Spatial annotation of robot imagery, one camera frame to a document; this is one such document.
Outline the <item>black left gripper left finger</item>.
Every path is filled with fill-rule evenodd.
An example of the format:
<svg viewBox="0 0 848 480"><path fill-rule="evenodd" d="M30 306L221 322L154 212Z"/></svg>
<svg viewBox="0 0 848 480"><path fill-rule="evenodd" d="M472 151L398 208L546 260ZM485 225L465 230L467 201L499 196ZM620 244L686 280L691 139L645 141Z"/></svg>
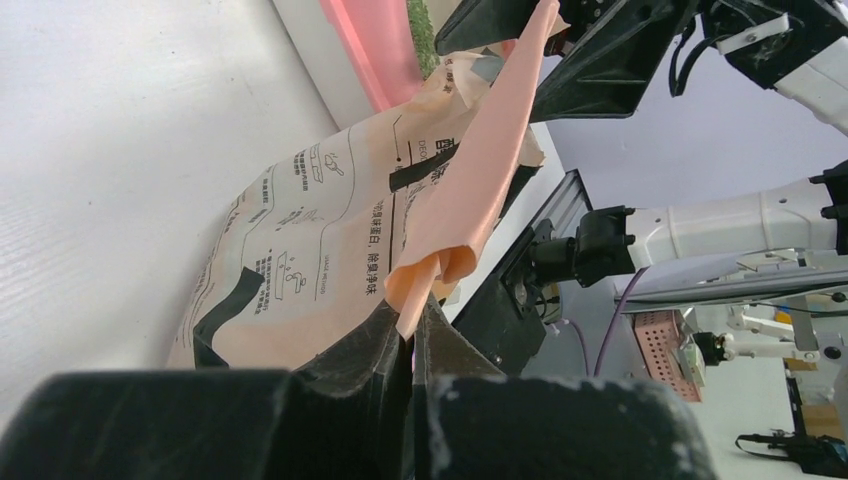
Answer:
<svg viewBox="0 0 848 480"><path fill-rule="evenodd" d="M1 439L5 479L398 479L410 357L379 305L303 367L63 374Z"/></svg>

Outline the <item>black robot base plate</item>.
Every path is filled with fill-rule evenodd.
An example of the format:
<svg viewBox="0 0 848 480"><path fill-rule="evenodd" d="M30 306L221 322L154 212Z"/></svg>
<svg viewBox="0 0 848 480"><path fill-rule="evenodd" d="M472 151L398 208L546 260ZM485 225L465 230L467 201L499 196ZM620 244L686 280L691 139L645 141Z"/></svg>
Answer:
<svg viewBox="0 0 848 480"><path fill-rule="evenodd" d="M568 268L568 250L592 209L580 173L571 170L502 255L452 325L488 361L519 374L546 336L554 311L543 290Z"/></svg>

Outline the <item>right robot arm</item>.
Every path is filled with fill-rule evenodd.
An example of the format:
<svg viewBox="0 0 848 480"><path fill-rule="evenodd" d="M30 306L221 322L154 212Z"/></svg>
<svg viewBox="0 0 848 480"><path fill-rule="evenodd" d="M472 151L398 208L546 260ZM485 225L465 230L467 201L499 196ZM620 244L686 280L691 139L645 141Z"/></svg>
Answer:
<svg viewBox="0 0 848 480"><path fill-rule="evenodd" d="M564 31L543 38L559 63L537 88L530 119L621 119L663 57L681 96L715 50L748 80L847 128L847 9L839 1L557 1ZM584 215L571 237L528 249L540 284L584 287L669 260L781 249L847 251L847 167L786 186L692 206L625 206Z"/></svg>

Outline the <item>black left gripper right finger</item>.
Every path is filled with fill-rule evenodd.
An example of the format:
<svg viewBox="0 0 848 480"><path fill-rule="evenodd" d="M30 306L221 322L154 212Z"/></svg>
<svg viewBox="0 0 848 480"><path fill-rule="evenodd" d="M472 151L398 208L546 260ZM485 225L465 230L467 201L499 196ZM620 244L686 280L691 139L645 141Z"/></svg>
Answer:
<svg viewBox="0 0 848 480"><path fill-rule="evenodd" d="M646 380L509 376L429 300L414 335L419 479L712 479L697 422Z"/></svg>

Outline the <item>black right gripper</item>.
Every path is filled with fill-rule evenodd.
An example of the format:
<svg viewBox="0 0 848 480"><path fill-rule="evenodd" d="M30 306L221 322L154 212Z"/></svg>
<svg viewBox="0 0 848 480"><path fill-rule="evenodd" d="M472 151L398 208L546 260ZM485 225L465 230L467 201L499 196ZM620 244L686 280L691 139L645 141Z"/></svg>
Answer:
<svg viewBox="0 0 848 480"><path fill-rule="evenodd" d="M517 39L538 0L463 0L435 35L438 55ZM670 44L697 11L687 0L562 1L573 47L536 90L530 121L632 116Z"/></svg>

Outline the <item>beige cat litter bag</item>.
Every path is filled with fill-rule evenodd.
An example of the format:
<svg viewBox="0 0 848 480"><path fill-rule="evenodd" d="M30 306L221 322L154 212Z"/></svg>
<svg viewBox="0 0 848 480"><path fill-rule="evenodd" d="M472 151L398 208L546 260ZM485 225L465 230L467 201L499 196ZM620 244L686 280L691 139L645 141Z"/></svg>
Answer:
<svg viewBox="0 0 848 480"><path fill-rule="evenodd" d="M530 128L539 1L508 49L440 56L412 98L263 170L231 204L173 341L173 369L295 369L381 303L409 338L427 295L482 278L563 179Z"/></svg>

